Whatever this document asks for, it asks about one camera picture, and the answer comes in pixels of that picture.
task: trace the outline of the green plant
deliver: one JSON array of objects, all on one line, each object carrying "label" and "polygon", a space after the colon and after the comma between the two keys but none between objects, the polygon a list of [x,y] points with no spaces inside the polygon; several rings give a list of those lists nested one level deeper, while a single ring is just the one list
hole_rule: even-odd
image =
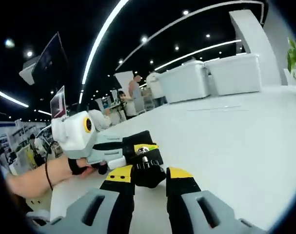
[{"label": "green plant", "polygon": [[289,44],[291,48],[288,50],[288,70],[290,74],[294,77],[296,80],[296,73],[292,70],[296,68],[296,42],[289,38]]}]

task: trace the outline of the yellow stripe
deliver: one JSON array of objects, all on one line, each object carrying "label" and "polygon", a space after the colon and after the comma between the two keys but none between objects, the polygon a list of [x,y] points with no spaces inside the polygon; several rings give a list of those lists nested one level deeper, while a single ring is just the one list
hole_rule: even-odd
[{"label": "yellow stripe", "polygon": [[142,147],[147,147],[149,150],[158,149],[158,145],[139,144],[139,145],[134,145],[135,152],[137,152],[137,150]]},{"label": "yellow stripe", "polygon": [[132,167],[133,165],[128,165],[125,167],[116,168],[109,173],[106,180],[130,183],[131,181],[130,173],[131,173]]},{"label": "yellow stripe", "polygon": [[169,170],[171,172],[171,179],[193,177],[189,172],[180,168],[169,167]]}]

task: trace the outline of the gray gripper base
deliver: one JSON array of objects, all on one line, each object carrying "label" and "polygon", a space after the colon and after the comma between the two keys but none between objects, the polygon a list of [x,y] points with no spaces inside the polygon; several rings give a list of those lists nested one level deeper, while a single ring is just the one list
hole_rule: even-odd
[{"label": "gray gripper base", "polygon": [[[119,193],[93,189],[74,202],[66,212],[66,217],[58,217],[39,228],[45,234],[107,234],[110,216]],[[103,199],[93,221],[86,224],[85,215],[91,211],[96,199]]]},{"label": "gray gripper base", "polygon": [[[122,142],[122,141],[123,141],[123,138],[121,138],[121,137],[102,135],[101,133],[98,133],[97,140],[94,143],[94,145],[101,144],[101,143]],[[90,155],[87,158],[87,162],[89,164],[96,164],[96,163],[100,163],[102,161],[109,162],[111,160],[115,160],[115,159],[118,159],[121,157],[123,157],[123,150],[122,149],[106,150],[106,151],[92,149]]]},{"label": "gray gripper base", "polygon": [[[253,224],[235,219],[234,210],[209,191],[202,191],[181,196],[190,215],[194,234],[265,234]],[[200,207],[200,201],[206,204],[217,226],[211,228]]]}]

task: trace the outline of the white surface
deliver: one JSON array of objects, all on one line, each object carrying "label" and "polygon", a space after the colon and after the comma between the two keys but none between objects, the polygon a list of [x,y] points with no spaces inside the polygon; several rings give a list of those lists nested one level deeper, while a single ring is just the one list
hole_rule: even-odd
[{"label": "white surface", "polygon": [[117,78],[119,84],[122,87],[122,91],[126,94],[129,95],[128,92],[128,87],[129,87],[129,82],[131,80],[133,80],[134,78],[134,74],[132,71],[128,71],[128,72],[120,72],[120,73],[116,73],[114,74],[115,77]]},{"label": "white surface", "polygon": [[288,42],[288,37],[293,39],[296,37],[294,37],[291,28],[275,8],[274,4],[268,5],[268,13],[263,29],[276,56],[281,76],[281,84],[287,85],[287,79],[283,68],[288,67],[287,54],[288,50],[291,48]]},{"label": "white surface", "polygon": [[213,76],[219,95],[261,90],[258,56],[246,54],[205,63]]},{"label": "white surface", "polygon": [[[163,105],[103,133],[144,130],[159,145],[164,166],[193,174],[202,190],[234,209],[236,218],[267,230],[296,194],[296,88]],[[71,203],[104,179],[94,173],[57,185],[51,218],[65,216]],[[130,233],[171,233],[164,184],[136,187]]]},{"label": "white surface", "polygon": [[158,76],[168,103],[204,98],[210,94],[207,72],[201,61],[189,62]]},{"label": "white surface", "polygon": [[280,73],[272,46],[254,14],[250,10],[231,11],[229,14],[237,39],[242,40],[245,51],[259,55],[262,85],[281,85]]}]

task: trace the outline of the black cable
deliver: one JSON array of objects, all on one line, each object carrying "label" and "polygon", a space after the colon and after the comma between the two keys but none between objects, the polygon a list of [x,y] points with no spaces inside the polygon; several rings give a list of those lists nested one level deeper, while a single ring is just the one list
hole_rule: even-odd
[{"label": "black cable", "polygon": [[46,152],[46,157],[45,157],[45,172],[46,172],[46,177],[47,177],[47,180],[48,180],[48,183],[49,183],[49,186],[51,188],[51,191],[53,190],[52,188],[52,184],[51,184],[51,181],[49,179],[49,176],[48,176],[48,171],[47,171],[47,162],[48,162],[48,153],[51,152],[51,147],[54,143],[57,143],[56,141],[52,141],[47,149],[47,152]]}]

